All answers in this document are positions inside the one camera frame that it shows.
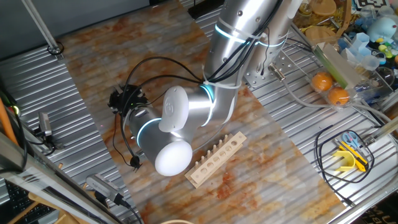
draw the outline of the blue toy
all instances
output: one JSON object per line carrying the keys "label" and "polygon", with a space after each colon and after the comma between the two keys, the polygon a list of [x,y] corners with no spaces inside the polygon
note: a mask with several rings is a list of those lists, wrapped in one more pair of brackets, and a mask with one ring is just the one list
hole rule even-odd
{"label": "blue toy", "polygon": [[367,35],[371,42],[383,44],[391,42],[391,37],[396,33],[397,24],[388,17],[382,17],[374,22],[368,29]]}

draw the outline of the wooden table surface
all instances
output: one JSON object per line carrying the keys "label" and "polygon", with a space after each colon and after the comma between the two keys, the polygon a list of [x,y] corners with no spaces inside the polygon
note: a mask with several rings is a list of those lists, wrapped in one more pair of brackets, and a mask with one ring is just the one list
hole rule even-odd
{"label": "wooden table surface", "polygon": [[[194,153],[192,168],[205,151],[225,134],[241,131],[244,146],[199,189],[184,177],[164,177],[149,161],[133,172],[112,146],[114,115],[107,106],[111,92],[123,85],[142,59],[172,57],[202,75],[209,40],[186,10],[175,1],[148,7],[88,27],[61,38],[73,81],[115,161],[145,223],[183,219],[193,223],[326,223],[345,209],[312,165],[272,119],[253,94],[242,86],[229,123],[208,147]],[[178,65],[146,62],[131,83],[160,74],[189,77]],[[192,86],[176,79],[160,79],[144,87],[149,100],[174,85]],[[154,103],[161,110],[162,98]],[[212,137],[218,127],[199,128],[192,148]],[[134,140],[133,150],[138,151]],[[131,158],[116,131],[116,147]]]}

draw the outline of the wire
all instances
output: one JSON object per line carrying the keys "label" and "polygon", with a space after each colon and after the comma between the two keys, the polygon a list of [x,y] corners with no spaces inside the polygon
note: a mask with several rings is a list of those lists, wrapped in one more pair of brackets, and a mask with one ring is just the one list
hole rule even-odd
{"label": "wire", "polygon": [[330,108],[331,105],[316,105],[316,104],[312,104],[312,103],[306,103],[304,101],[302,101],[299,97],[297,97],[292,90],[290,89],[290,87],[288,86],[286,79],[282,80],[282,83],[284,84],[284,86],[286,87],[286,90],[290,93],[291,96],[293,96],[293,98],[300,103],[301,105],[307,106],[307,107],[311,107],[311,108]]}
{"label": "wire", "polygon": [[142,224],[141,219],[139,218],[139,216],[137,215],[136,211],[134,211],[134,209],[132,209],[131,206],[128,206],[128,209],[130,209],[130,211],[132,211],[132,213],[136,216],[136,218],[138,219],[138,222],[140,224]]}
{"label": "wire", "polygon": [[[285,54],[286,57],[293,62],[293,64],[298,67],[304,74],[307,74],[302,68],[300,68],[287,54]],[[286,87],[286,90],[290,93],[290,95],[293,96],[293,98],[300,104],[304,105],[304,106],[308,106],[308,107],[312,107],[312,108],[330,108],[331,105],[315,105],[315,104],[311,104],[311,103],[306,103],[304,101],[302,101],[300,98],[298,98],[296,95],[294,95],[294,93],[292,92],[292,90],[290,89],[290,87],[288,86],[286,80],[282,80],[282,83],[284,84],[284,86]],[[384,113],[370,107],[370,106],[365,106],[365,105],[361,105],[361,104],[357,104],[354,103],[352,104],[353,107],[356,108],[361,108],[367,111],[370,111],[376,115],[379,115],[382,119],[385,119],[387,122],[390,122],[391,119],[389,117],[387,117]]]}
{"label": "wire", "polygon": [[267,34],[267,37],[268,37],[268,44],[267,44],[267,48],[266,48],[266,58],[264,59],[264,61],[262,62],[262,71],[261,71],[261,75],[264,75],[264,69],[265,69],[265,65],[264,65],[264,63],[266,62],[266,60],[267,60],[267,58],[268,58],[268,55],[267,55],[267,53],[268,53],[268,48],[269,48],[269,28],[267,27],[267,29],[268,29],[268,34]]}
{"label": "wire", "polygon": [[156,99],[154,99],[152,102],[146,103],[145,105],[148,106],[148,105],[151,105],[151,104],[155,103],[158,99],[160,99],[162,96],[164,96],[164,95],[166,94],[167,90],[164,91],[160,96],[158,96],[158,97],[157,97]]}
{"label": "wire", "polygon": [[[185,77],[180,77],[180,76],[178,76],[178,75],[158,75],[158,76],[156,76],[156,77],[152,77],[152,78],[150,78],[150,79],[147,79],[147,80],[144,81],[143,83],[141,83],[141,84],[130,94],[129,98],[126,100],[126,102],[125,102],[125,104],[124,104],[124,106],[123,106],[122,111],[120,111],[119,113],[120,113],[120,114],[124,114],[124,111],[125,111],[126,108],[127,108],[128,102],[130,101],[131,97],[134,96],[134,94],[135,94],[138,90],[140,90],[144,85],[146,85],[146,84],[148,84],[148,83],[150,83],[150,82],[152,82],[152,81],[154,81],[154,80],[156,80],[156,79],[160,79],[160,78],[179,78],[179,79],[186,80],[186,81],[189,81],[189,82],[201,84],[201,82],[199,82],[199,81],[191,80],[191,79],[185,78]],[[125,135],[125,133],[124,133],[124,129],[123,129],[123,117],[122,117],[122,116],[121,116],[121,118],[120,118],[120,128],[121,128],[121,134],[122,134],[124,143],[126,144],[127,148],[129,149],[129,152],[130,152],[133,156],[135,156],[134,152],[132,151],[132,149],[131,149],[131,147],[130,147],[130,145],[129,145],[127,139],[126,139],[126,135]]]}
{"label": "wire", "polygon": [[[276,15],[276,12],[278,11],[280,5],[282,4],[282,1],[277,1],[275,4],[275,7],[273,8],[273,10],[270,13],[270,16],[264,21],[264,23],[259,26],[253,33],[253,36],[258,36],[259,34],[263,33],[266,29],[266,27],[268,27],[270,21],[272,20],[272,18]],[[246,52],[244,58],[242,59],[242,61],[239,63],[239,65],[234,69],[233,72],[229,73],[229,69],[227,70],[227,72],[224,72],[224,74],[220,75],[218,78],[214,78],[218,72],[221,71],[222,68],[224,68],[226,66],[226,64],[245,46],[247,46],[248,43],[251,43],[252,45],[254,45],[257,42],[257,40],[254,40],[253,38],[249,37],[246,39],[245,43],[242,43],[233,53],[231,56],[228,57],[228,59],[222,64],[222,66],[220,68],[218,68],[210,77],[209,77],[209,82],[220,82],[223,81],[229,77],[231,77],[232,75],[234,75],[234,73],[236,73],[240,67],[243,65],[243,63],[246,61],[246,59],[248,58],[250,52],[252,51],[252,49],[254,48],[254,46],[251,46],[249,48],[249,50]],[[232,66],[230,68],[233,68],[236,63],[238,62],[238,59],[235,60],[235,62],[232,64]]]}
{"label": "wire", "polygon": [[[361,138],[361,136],[358,135],[355,131],[352,131],[352,130],[340,131],[339,133],[335,134],[334,136],[332,136],[332,137],[328,138],[327,140],[323,141],[323,142],[319,145],[319,148],[318,148],[318,141],[319,141],[319,138],[320,138],[321,134],[322,134],[323,132],[325,132],[326,130],[330,129],[331,127],[333,127],[333,125],[331,125],[331,126],[325,128],[325,129],[321,130],[321,131],[317,134],[317,136],[316,136],[316,138],[315,138],[315,156],[316,156],[316,159],[317,159],[318,166],[319,166],[319,168],[320,168],[320,170],[321,170],[322,177],[323,177],[323,179],[325,180],[325,182],[329,185],[329,187],[330,187],[338,196],[340,196],[340,197],[343,199],[343,201],[345,201],[348,205],[352,206],[352,205],[354,205],[354,203],[353,203],[350,199],[348,199],[348,198],[342,196],[336,189],[334,189],[333,186],[329,183],[329,180],[326,178],[326,175],[328,175],[328,176],[330,176],[330,177],[333,177],[333,178],[336,178],[336,179],[338,179],[338,180],[341,180],[341,181],[343,181],[343,182],[347,182],[347,183],[352,183],[352,184],[360,183],[360,182],[363,181],[363,180],[369,175],[369,173],[372,171],[373,165],[374,165],[374,155],[373,155],[372,151],[366,146],[366,144],[365,144],[365,142],[363,141],[363,139]],[[345,133],[345,132],[347,132],[347,131],[352,131],[352,132],[354,132],[354,133],[358,136],[359,140],[361,140],[363,146],[367,149],[367,151],[369,152],[369,154],[371,155],[371,158],[372,158],[372,159],[371,159],[371,165],[369,166],[369,169],[365,172],[365,174],[363,175],[362,178],[360,178],[359,180],[355,180],[355,181],[353,181],[353,180],[346,180],[346,179],[344,179],[344,178],[337,177],[337,176],[335,176],[335,175],[329,174],[329,173],[327,173],[327,172],[324,170],[324,168],[323,168],[322,147],[323,147],[324,143],[331,141],[332,139],[336,138],[336,137],[339,136],[340,134],[343,134],[343,133]]]}
{"label": "wire", "polygon": [[365,106],[365,105],[361,105],[361,104],[357,104],[357,103],[352,104],[352,106],[354,106],[356,108],[361,108],[361,109],[364,109],[364,110],[368,110],[368,111],[370,111],[370,112],[372,112],[372,113],[374,113],[376,115],[379,115],[382,119],[385,119],[387,122],[391,121],[391,119],[389,117],[387,117],[384,113],[382,113],[382,112],[380,112],[380,111],[378,111],[378,110],[376,110],[376,109],[374,109],[374,108],[372,108],[370,106]]}
{"label": "wire", "polygon": [[169,57],[163,57],[163,56],[155,56],[155,57],[149,57],[149,58],[145,58],[144,60],[140,61],[130,72],[129,76],[127,77],[126,80],[126,84],[124,85],[124,90],[123,90],[123,94],[122,94],[122,100],[124,99],[124,95],[125,92],[127,92],[127,86],[130,82],[130,79],[132,77],[132,74],[134,74],[134,72],[138,69],[138,67],[140,65],[142,65],[143,63],[150,61],[150,60],[155,60],[155,59],[162,59],[162,60],[168,60],[170,62],[176,63],[177,65],[181,66],[182,68],[184,68],[191,76],[193,76],[196,80],[201,81],[200,78],[198,78],[189,68],[187,68],[185,65],[183,65],[181,62],[178,62],[172,58]]}
{"label": "wire", "polygon": [[116,152],[118,152],[119,155],[123,158],[124,163],[125,163],[127,166],[131,167],[131,165],[128,164],[128,163],[126,162],[126,160],[125,160],[123,154],[121,154],[121,153],[119,152],[119,150],[116,149],[116,146],[114,145],[114,136],[116,135],[116,117],[117,117],[117,115],[118,115],[118,114],[115,114],[115,115],[114,115],[114,127],[113,127],[112,145],[113,145],[114,150],[116,150]]}
{"label": "wire", "polygon": [[49,155],[53,154],[55,152],[55,150],[57,149],[53,142],[50,142],[50,144],[51,144],[51,151],[47,154],[44,154],[44,156],[49,156]]}
{"label": "wire", "polygon": [[33,145],[36,145],[36,146],[41,146],[41,145],[45,144],[44,142],[32,142],[32,141],[28,141],[28,140],[26,140],[26,141],[31,143],[31,144],[33,144]]}

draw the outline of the black cable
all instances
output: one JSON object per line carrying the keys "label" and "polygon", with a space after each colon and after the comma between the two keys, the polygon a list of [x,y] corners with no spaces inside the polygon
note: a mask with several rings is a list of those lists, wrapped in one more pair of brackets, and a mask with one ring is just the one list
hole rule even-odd
{"label": "black cable", "polygon": [[139,222],[140,224],[142,224],[141,219],[140,219],[139,216],[137,215],[136,211],[134,211],[134,209],[132,209],[132,207],[131,207],[131,205],[130,205],[129,203],[127,203],[125,200],[121,200],[120,205],[122,205],[122,206],[128,208],[128,209],[134,214],[134,216],[137,218],[138,222]]}
{"label": "black cable", "polygon": [[218,72],[220,72],[227,64],[232,60],[232,58],[235,57],[235,55],[243,48],[245,47],[250,41],[246,40],[245,43],[241,44],[238,48],[234,50],[234,52],[227,58],[227,60],[208,78],[208,80],[212,80]]}
{"label": "black cable", "polygon": [[51,147],[52,147],[51,151],[49,153],[47,153],[47,154],[44,154],[44,156],[49,156],[49,155],[53,154],[55,152],[55,150],[57,149],[53,142],[49,142],[49,143],[51,144]]}
{"label": "black cable", "polygon": [[15,107],[12,107],[12,110],[14,111],[16,120],[17,120],[17,124],[19,127],[19,146],[21,148],[24,149],[24,161],[22,162],[22,169],[14,169],[14,168],[10,168],[10,169],[2,169],[0,170],[0,174],[5,174],[7,172],[16,172],[18,174],[20,174],[21,172],[23,172],[25,170],[26,164],[27,164],[27,146],[26,146],[26,140],[25,140],[25,134],[24,134],[24,128],[22,126],[21,120],[18,117],[17,114],[17,110],[15,109]]}
{"label": "black cable", "polygon": [[32,141],[29,141],[29,140],[26,140],[27,142],[29,142],[29,143],[31,143],[31,144],[34,144],[34,145],[36,145],[36,146],[41,146],[41,145],[44,145],[45,143],[44,142],[32,142]]}
{"label": "black cable", "polygon": [[[119,111],[119,114],[124,114],[124,111],[125,111],[126,108],[127,108],[128,102],[130,101],[131,97],[134,96],[134,94],[135,94],[138,90],[140,90],[144,85],[146,85],[146,84],[148,84],[148,83],[150,83],[150,82],[152,82],[152,81],[154,81],[154,80],[156,80],[156,79],[160,79],[160,78],[179,78],[179,79],[186,80],[186,81],[189,81],[189,82],[201,84],[201,82],[199,82],[199,81],[191,80],[191,79],[185,78],[185,77],[180,77],[180,76],[178,76],[178,75],[158,75],[158,76],[156,76],[156,77],[149,78],[149,79],[147,79],[146,81],[144,81],[143,83],[141,83],[140,85],[138,85],[137,88],[130,94],[129,98],[126,100],[126,102],[125,102],[125,104],[124,104],[124,106],[123,106],[123,108],[122,108],[122,111]],[[127,149],[129,150],[129,152],[131,153],[131,155],[132,155],[133,157],[136,157],[136,155],[135,155],[134,152],[132,151],[132,149],[131,149],[131,147],[130,147],[130,145],[129,145],[127,139],[126,139],[126,135],[125,135],[124,130],[123,130],[123,117],[122,117],[122,116],[120,117],[120,129],[121,129],[121,134],[122,134],[124,143],[125,143],[126,146],[127,146]]]}
{"label": "black cable", "polygon": [[250,45],[250,47],[248,49],[248,52],[245,54],[244,58],[239,63],[239,65],[232,72],[230,72],[228,75],[222,75],[222,76],[218,77],[217,79],[215,79],[212,82],[214,82],[214,83],[221,82],[221,81],[233,76],[242,67],[242,65],[244,64],[246,59],[249,57],[249,54],[250,54],[251,50],[254,48],[255,45],[256,45],[256,43],[252,42],[252,44]]}
{"label": "black cable", "polygon": [[[348,199],[348,198],[342,196],[336,189],[333,188],[333,186],[329,183],[329,180],[326,178],[326,175],[328,175],[328,176],[330,176],[330,177],[333,177],[333,178],[336,178],[336,179],[338,179],[338,180],[341,180],[341,181],[343,181],[343,182],[347,182],[347,183],[352,183],[352,184],[360,183],[361,181],[363,181],[363,180],[369,175],[369,173],[370,173],[371,170],[373,169],[373,165],[374,165],[374,155],[373,155],[372,151],[366,146],[366,144],[365,144],[365,142],[363,141],[363,139],[361,138],[361,136],[359,136],[355,131],[352,131],[352,130],[340,131],[339,133],[335,134],[334,136],[332,136],[332,137],[328,138],[327,140],[323,141],[323,142],[320,144],[320,147],[318,148],[318,140],[319,140],[319,137],[321,136],[321,134],[322,134],[323,132],[325,132],[326,130],[330,129],[331,127],[333,127],[333,125],[331,125],[331,126],[325,128],[325,129],[323,129],[322,131],[320,131],[320,132],[318,133],[318,135],[316,136],[316,138],[315,138],[315,156],[316,156],[316,160],[317,160],[318,166],[319,166],[319,168],[320,168],[320,170],[321,170],[323,179],[324,179],[325,182],[329,185],[329,187],[332,189],[332,191],[334,191],[334,193],[336,193],[338,196],[340,196],[340,197],[343,199],[343,201],[346,202],[348,205],[353,205],[353,204],[354,204],[353,201],[351,201],[350,199]],[[322,147],[323,147],[324,143],[329,142],[329,141],[331,141],[332,139],[336,138],[337,136],[339,136],[339,135],[341,135],[341,134],[343,134],[343,133],[345,133],[345,132],[348,132],[348,131],[352,131],[353,133],[355,133],[355,134],[358,136],[358,138],[361,140],[362,145],[367,149],[367,151],[369,152],[369,154],[371,155],[371,158],[372,158],[372,159],[371,159],[371,165],[369,166],[369,169],[365,172],[365,174],[363,175],[362,178],[360,178],[359,180],[356,180],[356,181],[346,180],[346,179],[337,177],[337,176],[335,176],[335,175],[329,174],[329,173],[327,173],[327,172],[324,170],[324,168],[323,168]]]}
{"label": "black cable", "polygon": [[158,97],[157,97],[156,99],[154,99],[152,102],[146,103],[145,105],[148,106],[148,105],[151,105],[151,104],[155,103],[158,99],[160,99],[160,97],[164,96],[166,93],[167,93],[167,90],[164,91],[160,96],[158,96]]}
{"label": "black cable", "polygon": [[127,77],[126,84],[124,85],[124,90],[123,90],[123,94],[122,94],[122,99],[124,99],[125,92],[127,92],[127,86],[128,86],[128,84],[129,84],[129,82],[130,82],[130,79],[131,79],[131,77],[132,77],[132,74],[134,74],[134,72],[138,69],[138,67],[139,67],[140,65],[142,65],[143,63],[145,63],[145,62],[147,62],[147,61],[150,61],[150,60],[155,60],[155,59],[168,60],[168,61],[170,61],[170,62],[176,63],[177,65],[179,65],[179,66],[181,66],[182,68],[184,68],[184,69],[185,69],[191,76],[193,76],[195,79],[197,79],[198,81],[201,81],[201,79],[198,78],[189,68],[187,68],[185,65],[183,65],[182,63],[180,63],[180,62],[178,62],[178,61],[176,61],[176,60],[174,60],[174,59],[172,59],[172,58],[163,57],[163,56],[149,57],[149,58],[145,58],[144,60],[140,61],[140,62],[131,70],[129,76]]}
{"label": "black cable", "polygon": [[267,60],[267,58],[268,58],[267,53],[268,53],[268,48],[269,48],[269,28],[267,27],[267,29],[268,29],[268,34],[267,34],[267,36],[268,36],[268,44],[267,44],[267,48],[266,48],[266,58],[265,58],[264,61],[262,62],[261,75],[264,75],[264,69],[265,69],[264,63],[266,62],[266,60]]}
{"label": "black cable", "polygon": [[119,155],[123,158],[124,163],[125,163],[127,166],[131,167],[131,165],[128,164],[128,163],[126,162],[124,156],[119,152],[118,149],[116,149],[116,146],[114,145],[114,136],[116,135],[116,117],[117,117],[117,115],[118,115],[118,114],[115,114],[115,115],[114,115],[114,127],[113,127],[112,145],[113,145],[114,150],[116,150],[116,152],[118,152]]}
{"label": "black cable", "polygon": [[[282,4],[282,1],[277,1],[275,7],[273,8],[273,10],[272,10],[271,13],[270,13],[270,16],[264,21],[263,25],[259,26],[259,27],[257,28],[257,30],[253,32],[253,34],[252,34],[253,36],[257,36],[257,35],[259,35],[259,34],[261,34],[261,33],[263,33],[263,32],[265,31],[265,29],[268,27],[270,21],[272,20],[272,18],[276,15],[276,12],[278,11],[278,9],[279,9],[279,7],[280,7],[281,4]],[[252,38],[249,37],[249,38],[246,39],[245,43],[241,44],[241,45],[237,48],[237,50],[238,50],[238,49],[240,50],[243,46],[247,45],[250,41],[252,41],[252,44],[255,44],[255,43],[257,42],[257,40],[254,40],[254,39],[252,39]],[[215,75],[216,75],[216,74],[217,74],[217,73],[218,73],[218,72],[219,72],[219,71],[220,71],[220,70],[221,70],[221,69],[234,57],[235,54],[229,56],[229,58],[225,61],[225,63],[222,64],[222,66],[221,66],[219,69],[217,69],[217,71],[215,71],[214,74],[212,74],[212,76],[210,76],[208,80],[209,80],[210,82],[216,83],[216,82],[220,82],[220,81],[222,81],[222,80],[225,80],[225,79],[231,77],[235,72],[237,72],[237,71],[240,69],[240,67],[242,66],[242,64],[243,64],[243,63],[245,62],[245,60],[248,58],[248,56],[249,56],[249,54],[250,54],[250,52],[251,52],[252,49],[253,49],[253,47],[250,47],[250,48],[249,48],[249,50],[246,52],[246,55],[244,56],[244,58],[242,59],[242,61],[241,61],[241,62],[239,63],[239,65],[234,69],[234,72],[229,73],[229,74],[224,73],[224,74],[220,75],[218,78],[213,79],[213,77],[215,77]],[[231,67],[234,67],[234,66],[236,65],[237,61],[238,61],[238,59],[235,61],[235,63],[234,63]]]}

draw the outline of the orange object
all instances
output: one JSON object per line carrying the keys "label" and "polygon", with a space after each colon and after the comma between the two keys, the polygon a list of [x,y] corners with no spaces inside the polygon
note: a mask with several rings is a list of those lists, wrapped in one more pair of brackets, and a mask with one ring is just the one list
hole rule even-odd
{"label": "orange object", "polygon": [[333,85],[333,79],[327,72],[318,72],[312,77],[312,85],[317,91],[327,91]]}
{"label": "orange object", "polygon": [[342,87],[334,87],[329,91],[328,99],[336,106],[344,105],[349,100],[349,94]]}
{"label": "orange object", "polygon": [[12,126],[10,123],[10,119],[8,118],[6,108],[0,99],[0,119],[2,122],[2,126],[4,127],[4,132],[6,136],[13,141],[18,146],[17,138],[15,137],[14,131],[12,130]]}

